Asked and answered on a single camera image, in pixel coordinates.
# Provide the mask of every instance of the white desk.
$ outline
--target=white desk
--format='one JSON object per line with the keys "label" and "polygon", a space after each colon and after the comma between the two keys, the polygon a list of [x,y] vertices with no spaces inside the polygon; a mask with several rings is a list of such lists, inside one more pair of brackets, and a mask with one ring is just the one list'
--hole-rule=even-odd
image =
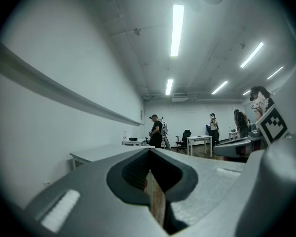
{"label": "white desk", "polygon": [[231,141],[231,136],[232,136],[232,135],[233,135],[233,140],[236,139],[236,138],[235,138],[236,135],[237,135],[237,139],[240,138],[239,133],[237,133],[237,132],[228,132],[228,134],[229,134],[229,141]]}
{"label": "white desk", "polygon": [[75,161],[78,161],[81,163],[88,163],[91,161],[102,160],[102,159],[112,157],[118,154],[122,154],[128,151],[138,150],[140,148],[154,148],[154,146],[130,147],[130,146],[110,144],[110,145],[105,145],[97,148],[92,148],[85,151],[70,153],[70,155],[73,157],[73,164],[75,168]]}
{"label": "white desk", "polygon": [[132,146],[137,145],[137,146],[145,146],[146,145],[146,139],[138,139],[136,141],[134,140],[124,140],[123,145],[125,144],[131,144]]}
{"label": "white desk", "polygon": [[187,137],[187,155],[188,154],[188,148],[189,146],[191,146],[191,156],[193,156],[193,143],[195,141],[204,141],[204,147],[205,147],[205,152],[204,154],[206,154],[206,141],[209,140],[211,143],[211,157],[213,157],[213,141],[212,141],[212,137],[209,135],[203,135],[203,136],[191,136],[191,137]]}

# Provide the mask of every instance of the floor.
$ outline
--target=floor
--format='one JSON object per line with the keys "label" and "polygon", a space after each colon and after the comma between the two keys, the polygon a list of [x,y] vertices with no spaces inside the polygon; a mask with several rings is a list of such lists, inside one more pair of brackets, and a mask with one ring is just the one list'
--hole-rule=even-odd
{"label": "floor", "polygon": [[[171,148],[171,150],[173,152],[177,152],[177,148]],[[204,154],[204,152],[205,152],[204,145],[195,145],[195,146],[193,146],[193,156],[210,159],[211,154],[210,154],[210,145],[209,144],[206,145],[206,154]],[[185,153],[184,150],[179,150],[178,153],[187,155],[187,153]],[[213,153],[212,159],[223,160],[223,157],[222,156],[217,156],[217,155],[215,155]]]}

